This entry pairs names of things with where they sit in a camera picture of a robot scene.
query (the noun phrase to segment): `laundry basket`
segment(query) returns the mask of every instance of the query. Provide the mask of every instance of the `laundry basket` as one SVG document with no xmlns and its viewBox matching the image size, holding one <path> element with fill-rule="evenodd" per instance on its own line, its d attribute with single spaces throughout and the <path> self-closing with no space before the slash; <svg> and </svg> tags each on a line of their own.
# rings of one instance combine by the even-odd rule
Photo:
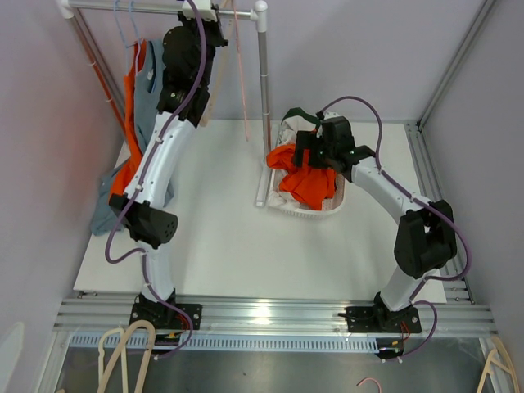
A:
<svg viewBox="0 0 524 393">
<path fill-rule="evenodd" d="M 337 116 L 338 114 L 336 112 L 326 112 L 325 114 L 326 119 L 329 119 L 331 117 L 337 117 Z M 278 130 L 276 147 L 279 147 L 282 144 L 286 144 L 286 141 L 282 140 L 282 133 L 285 130 L 289 130 L 289 129 L 290 129 L 289 124 L 285 124 L 284 121 L 282 121 L 280 129 Z M 284 170 L 272 169 L 271 179 L 269 181 L 269 193 L 270 194 L 272 192 L 280 193 L 280 191 L 278 190 L 278 186 L 285 175 L 286 173 Z M 312 210 L 307 205 L 303 203 L 299 203 L 299 202 L 296 203 L 297 206 L 290 206 L 289 204 L 274 203 L 273 199 L 271 198 L 271 195 L 268 198 L 268 207 L 271 207 L 272 209 L 283 211 L 284 213 L 287 213 L 289 215 L 294 215 L 296 217 L 303 217 L 307 219 L 323 219 L 323 218 L 328 217 L 329 215 L 333 215 L 334 213 L 339 211 L 341 207 L 344 205 L 345 187 L 346 187 L 346 179 L 341 174 L 338 174 L 337 177 L 335 178 L 335 195 L 331 199 L 323 200 L 321 210 Z"/>
</svg>

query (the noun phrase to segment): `white plastic basket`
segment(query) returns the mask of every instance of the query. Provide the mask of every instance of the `white plastic basket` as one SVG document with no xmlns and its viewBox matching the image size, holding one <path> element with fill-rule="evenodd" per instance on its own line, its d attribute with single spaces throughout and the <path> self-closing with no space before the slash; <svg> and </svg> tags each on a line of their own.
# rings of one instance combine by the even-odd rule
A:
<svg viewBox="0 0 524 393">
<path fill-rule="evenodd" d="M 338 114 L 335 112 L 327 112 L 326 118 L 335 117 L 337 115 Z M 281 146 L 281 133 L 282 128 L 280 128 L 278 131 L 277 147 Z M 280 182 L 282 181 L 284 176 L 285 174 L 283 170 L 272 169 L 271 179 L 269 181 L 270 190 L 277 191 L 278 186 L 280 185 Z M 335 178 L 335 195 L 332 199 L 323 200 L 321 210 L 312 210 L 303 203 L 300 203 L 300 207 L 294 210 L 290 210 L 289 208 L 283 206 L 272 206 L 271 204 L 268 204 L 268 206 L 273 209 L 288 213 L 289 215 L 294 215 L 295 217 L 303 217 L 305 219 L 323 219 L 328 217 L 329 215 L 333 215 L 334 213 L 339 211 L 341 207 L 344 205 L 344 200 L 346 199 L 344 194 L 345 187 L 346 179 L 341 174 L 338 174 Z"/>
</svg>

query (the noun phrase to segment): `white table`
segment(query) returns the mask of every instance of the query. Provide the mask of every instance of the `white table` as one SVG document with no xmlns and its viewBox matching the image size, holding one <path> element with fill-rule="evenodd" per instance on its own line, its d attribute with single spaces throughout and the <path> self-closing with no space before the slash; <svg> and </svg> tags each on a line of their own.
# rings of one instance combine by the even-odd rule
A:
<svg viewBox="0 0 524 393">
<path fill-rule="evenodd" d="M 368 194 L 347 184 L 346 203 L 324 220 L 302 219 L 254 206 L 263 156 L 261 121 L 251 140 L 240 120 L 212 120 L 198 129 L 173 176 L 175 198 L 166 209 L 179 218 L 173 250 L 178 294 L 307 300 L 372 300 L 396 262 L 397 227 Z M 353 123 L 357 145 L 373 150 L 377 125 Z M 123 149 L 120 159 L 125 158 Z M 382 163 L 418 191 L 402 124 L 385 124 Z M 140 292 L 139 258 L 105 261 L 107 236 L 91 237 L 76 279 L 77 291 Z M 133 247 L 118 233 L 111 254 Z M 445 303 L 441 282 L 418 299 Z"/>
</svg>

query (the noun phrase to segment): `gray wall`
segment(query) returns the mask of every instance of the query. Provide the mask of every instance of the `gray wall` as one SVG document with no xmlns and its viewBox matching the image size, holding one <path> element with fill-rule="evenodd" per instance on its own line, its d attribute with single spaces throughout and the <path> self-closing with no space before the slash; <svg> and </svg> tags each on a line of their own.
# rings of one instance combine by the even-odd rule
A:
<svg viewBox="0 0 524 393">
<path fill-rule="evenodd" d="M 504 0 L 426 135 L 473 249 L 478 301 L 492 306 L 524 381 L 524 2 Z"/>
<path fill-rule="evenodd" d="M 464 36 L 481 0 L 267 0 L 269 72 L 273 118 L 291 107 L 318 111 L 342 95 L 365 97 L 384 119 L 415 119 Z M 255 0 L 237 0 L 250 9 Z M 125 72 L 124 46 L 112 12 L 86 12 L 115 75 Z M 128 40 L 129 15 L 119 13 Z M 163 37 L 172 16 L 136 15 L 145 37 Z M 258 49 L 255 27 L 240 21 L 247 105 L 260 118 Z M 242 118 L 234 40 L 215 117 Z M 339 105 L 354 120 L 373 120 L 360 104 Z"/>
<path fill-rule="evenodd" d="M 53 1 L 0 11 L 0 335 L 25 324 L 9 391 L 29 392 L 88 240 L 115 121 Z"/>
</svg>

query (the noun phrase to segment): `vertical pole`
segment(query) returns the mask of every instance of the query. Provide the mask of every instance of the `vertical pole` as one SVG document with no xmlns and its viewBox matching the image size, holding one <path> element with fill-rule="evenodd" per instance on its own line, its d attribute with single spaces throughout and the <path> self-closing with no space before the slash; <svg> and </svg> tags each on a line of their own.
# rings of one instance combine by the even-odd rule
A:
<svg viewBox="0 0 524 393">
<path fill-rule="evenodd" d="M 66 0 L 56 0 L 61 14 L 66 19 L 71 29 L 75 32 L 84 52 L 88 58 L 89 65 L 95 71 L 100 85 L 106 94 L 106 101 L 111 105 L 115 117 L 124 132 L 124 98 L 118 89 L 118 85 L 109 71 L 109 67 L 89 30 L 80 11 L 69 7 Z"/>
<path fill-rule="evenodd" d="M 265 156 L 267 156 L 273 148 L 271 144 L 271 108 L 269 102 L 267 10 L 268 4 L 264 0 L 259 0 L 255 3 L 255 13 L 257 15 L 256 31 L 259 36 L 260 93 L 262 97 L 262 128 L 264 129 Z"/>
</svg>

